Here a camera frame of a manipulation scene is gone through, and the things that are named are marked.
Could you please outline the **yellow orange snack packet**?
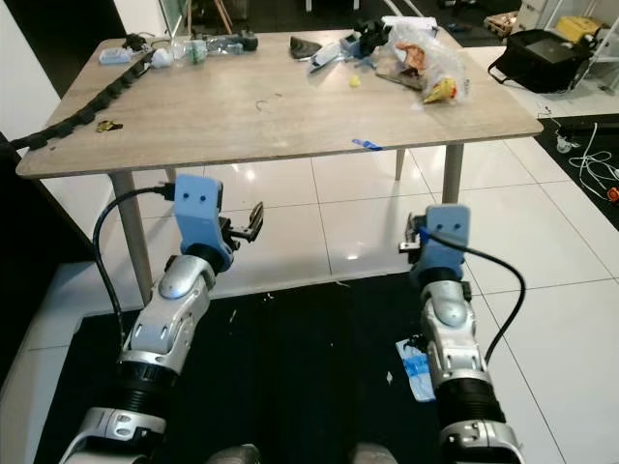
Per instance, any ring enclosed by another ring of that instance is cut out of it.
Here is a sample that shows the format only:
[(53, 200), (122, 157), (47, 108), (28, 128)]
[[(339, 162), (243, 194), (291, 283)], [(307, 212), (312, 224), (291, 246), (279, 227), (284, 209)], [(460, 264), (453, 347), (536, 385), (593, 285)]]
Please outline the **yellow orange snack packet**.
[(442, 76), (436, 80), (428, 80), (422, 89), (422, 102), (433, 104), (434, 102), (450, 102), (458, 97), (459, 85), (451, 76)]

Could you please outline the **white blue plastic packet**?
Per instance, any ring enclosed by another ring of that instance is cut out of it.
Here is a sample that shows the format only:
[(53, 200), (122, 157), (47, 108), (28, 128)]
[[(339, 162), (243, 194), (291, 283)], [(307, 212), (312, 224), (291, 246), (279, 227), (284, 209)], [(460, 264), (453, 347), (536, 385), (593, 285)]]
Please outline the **white blue plastic packet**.
[(418, 336), (397, 341), (398, 357), (401, 359), (412, 396), (417, 402), (432, 402), (436, 399), (430, 377), (428, 356), (419, 346)]

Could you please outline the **grey robot left leg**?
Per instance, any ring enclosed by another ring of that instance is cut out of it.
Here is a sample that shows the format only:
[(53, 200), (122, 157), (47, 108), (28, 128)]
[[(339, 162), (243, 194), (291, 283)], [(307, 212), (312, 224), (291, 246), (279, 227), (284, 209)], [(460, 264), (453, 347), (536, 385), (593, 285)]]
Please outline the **grey robot left leg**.
[(214, 452), (205, 464), (260, 464), (261, 452), (254, 445), (242, 445)]

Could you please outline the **grey robot leg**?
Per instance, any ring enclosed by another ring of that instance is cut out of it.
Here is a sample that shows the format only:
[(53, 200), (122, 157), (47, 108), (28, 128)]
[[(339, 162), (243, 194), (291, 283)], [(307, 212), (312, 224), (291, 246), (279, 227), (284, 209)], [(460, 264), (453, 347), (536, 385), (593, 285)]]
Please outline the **grey robot leg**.
[(242, 445), (214, 452), (205, 464), (260, 464), (261, 452), (254, 445)]
[(357, 446), (349, 452), (350, 464), (398, 464), (394, 456), (381, 445), (373, 445), (372, 443), (358, 443)]

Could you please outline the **wooden pallet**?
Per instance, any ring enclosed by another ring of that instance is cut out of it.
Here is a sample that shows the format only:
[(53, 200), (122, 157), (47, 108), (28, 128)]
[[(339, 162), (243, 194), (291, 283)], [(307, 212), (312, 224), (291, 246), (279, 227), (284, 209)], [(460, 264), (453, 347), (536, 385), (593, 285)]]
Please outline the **wooden pallet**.
[(484, 27), (498, 37), (511, 36), (514, 32), (521, 30), (518, 12), (507, 12), (502, 14), (491, 14), (484, 19)]

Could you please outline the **white shelf rack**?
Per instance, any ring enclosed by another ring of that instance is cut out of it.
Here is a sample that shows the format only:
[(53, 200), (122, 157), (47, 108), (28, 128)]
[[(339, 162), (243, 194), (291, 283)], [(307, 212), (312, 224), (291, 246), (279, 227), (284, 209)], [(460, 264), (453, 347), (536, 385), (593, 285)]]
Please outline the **white shelf rack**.
[(619, 90), (619, 0), (521, 0), (515, 12), (513, 34), (531, 28), (556, 32), (554, 26), (565, 16), (587, 16), (602, 24), (596, 34), (597, 47), (580, 67), (575, 83), (593, 83), (607, 93)]

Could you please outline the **grey robot right leg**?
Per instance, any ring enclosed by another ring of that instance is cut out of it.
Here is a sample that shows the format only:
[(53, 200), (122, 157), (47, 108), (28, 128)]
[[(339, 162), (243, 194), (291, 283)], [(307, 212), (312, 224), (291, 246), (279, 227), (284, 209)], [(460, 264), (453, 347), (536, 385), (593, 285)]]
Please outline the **grey robot right leg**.
[(398, 464), (394, 456), (381, 445), (373, 445), (372, 443), (358, 443), (357, 446), (349, 452), (350, 464)]

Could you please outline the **clear plastic bottle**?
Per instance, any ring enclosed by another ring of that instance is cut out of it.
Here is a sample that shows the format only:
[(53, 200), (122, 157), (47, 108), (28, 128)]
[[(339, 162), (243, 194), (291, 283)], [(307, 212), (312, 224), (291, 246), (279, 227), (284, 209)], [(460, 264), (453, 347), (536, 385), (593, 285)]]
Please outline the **clear plastic bottle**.
[(172, 40), (168, 46), (176, 65), (203, 65), (213, 56), (239, 56), (245, 52), (238, 36), (213, 36), (208, 39)]

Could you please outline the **black carry bag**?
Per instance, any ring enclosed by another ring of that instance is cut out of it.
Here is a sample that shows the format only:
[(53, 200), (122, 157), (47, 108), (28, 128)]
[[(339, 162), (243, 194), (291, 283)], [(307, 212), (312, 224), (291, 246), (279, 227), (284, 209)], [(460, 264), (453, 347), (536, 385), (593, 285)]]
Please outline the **black carry bag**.
[(561, 93), (575, 87), (580, 70), (592, 57), (584, 45), (543, 28), (513, 32), (504, 52), (487, 67), (500, 84), (513, 81), (532, 93)]

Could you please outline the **light wooden table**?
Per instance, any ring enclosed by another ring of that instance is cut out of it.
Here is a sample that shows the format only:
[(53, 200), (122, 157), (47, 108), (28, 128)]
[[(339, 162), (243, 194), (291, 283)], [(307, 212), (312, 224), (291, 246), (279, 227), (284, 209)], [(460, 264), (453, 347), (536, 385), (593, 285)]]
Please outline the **light wooden table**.
[[(543, 129), (473, 59), (464, 62), (469, 101), (421, 105), (414, 90), (370, 73), (360, 78), (362, 87), (350, 88), (353, 71), (345, 65), (310, 73), (290, 58), (288, 43), (288, 34), (265, 34), (245, 56), (149, 71), (98, 112), (99, 121), (118, 121), (122, 129), (96, 132), (89, 123), (28, 150), (17, 174), (106, 174), (115, 189), (128, 191), (137, 172), (200, 166), (220, 177), (222, 210), (233, 219), (266, 193), (275, 239), (240, 251), (214, 286), (222, 298), (406, 273), (391, 239), (407, 204), (397, 200), (384, 212), (340, 219), (310, 219), (310, 209), (323, 207), (329, 189), (357, 186), (363, 160), (425, 147), (446, 150), (441, 191), (456, 202), (468, 143)], [(354, 138), (384, 150), (363, 149)]]

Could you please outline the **black wedge-shaped object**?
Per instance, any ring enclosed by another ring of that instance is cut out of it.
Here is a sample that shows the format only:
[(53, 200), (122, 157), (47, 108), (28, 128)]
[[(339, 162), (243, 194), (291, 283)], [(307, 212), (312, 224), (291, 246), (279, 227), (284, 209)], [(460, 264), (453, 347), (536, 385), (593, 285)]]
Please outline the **black wedge-shaped object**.
[(312, 41), (301, 39), (301, 37), (291, 37), (288, 52), (290, 52), (292, 59), (306, 61), (306, 59), (312, 58), (322, 48), (323, 45), (321, 43), (313, 43)]

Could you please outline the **white blue handheld tool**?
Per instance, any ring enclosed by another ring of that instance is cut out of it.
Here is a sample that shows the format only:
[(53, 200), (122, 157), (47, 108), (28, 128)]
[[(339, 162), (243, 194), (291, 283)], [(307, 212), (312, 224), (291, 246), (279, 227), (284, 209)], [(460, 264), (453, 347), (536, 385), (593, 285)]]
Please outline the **white blue handheld tool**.
[(309, 58), (309, 73), (317, 73), (323, 67), (331, 65), (331, 63), (339, 61), (352, 54), (354, 45), (349, 40), (339, 40), (336, 43), (329, 43), (313, 54)]

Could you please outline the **yellow box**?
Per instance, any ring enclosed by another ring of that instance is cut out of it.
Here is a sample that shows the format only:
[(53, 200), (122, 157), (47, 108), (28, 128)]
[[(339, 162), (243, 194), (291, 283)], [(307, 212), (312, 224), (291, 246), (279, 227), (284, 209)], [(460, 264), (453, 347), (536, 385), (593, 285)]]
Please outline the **yellow box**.
[(554, 22), (553, 30), (570, 43), (579, 43), (580, 40), (589, 37), (593, 39), (601, 31), (604, 23), (591, 16), (583, 14), (563, 14)]

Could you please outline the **clear plastic food bag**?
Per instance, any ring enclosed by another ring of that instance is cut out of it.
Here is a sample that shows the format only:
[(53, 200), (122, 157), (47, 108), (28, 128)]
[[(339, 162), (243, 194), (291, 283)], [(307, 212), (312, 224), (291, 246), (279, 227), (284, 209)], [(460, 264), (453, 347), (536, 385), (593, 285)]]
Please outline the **clear plastic food bag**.
[(458, 97), (454, 101), (433, 104), (460, 104), (470, 99), (470, 84), (463, 58), (455, 49), (442, 43), (433, 32), (416, 25), (398, 23), (390, 25), (387, 43), (377, 47), (374, 58), (376, 74), (385, 80), (394, 81), (420, 94), (428, 80), (454, 78), (458, 81)]

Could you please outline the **black handheld device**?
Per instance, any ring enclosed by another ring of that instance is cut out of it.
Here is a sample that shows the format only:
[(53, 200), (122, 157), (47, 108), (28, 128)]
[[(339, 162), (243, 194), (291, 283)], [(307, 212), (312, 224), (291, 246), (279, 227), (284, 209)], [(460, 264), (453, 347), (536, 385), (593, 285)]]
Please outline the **black handheld device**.
[(391, 26), (386, 25), (383, 19), (369, 19), (360, 21), (353, 28), (355, 39), (355, 53), (357, 58), (366, 58), (374, 53), (380, 45), (388, 42)]

